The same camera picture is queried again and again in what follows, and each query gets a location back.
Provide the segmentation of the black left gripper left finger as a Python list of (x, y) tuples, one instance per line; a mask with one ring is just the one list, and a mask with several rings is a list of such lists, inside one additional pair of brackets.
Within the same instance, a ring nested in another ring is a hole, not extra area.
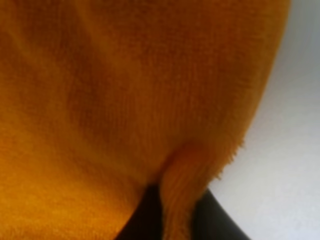
[(136, 210), (117, 240), (160, 240), (162, 238), (162, 206), (157, 185), (149, 186)]

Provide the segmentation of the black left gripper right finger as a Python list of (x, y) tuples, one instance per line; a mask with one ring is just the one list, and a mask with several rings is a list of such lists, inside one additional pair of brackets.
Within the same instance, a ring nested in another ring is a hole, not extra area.
[(196, 203), (192, 216), (193, 240), (249, 240), (210, 190)]

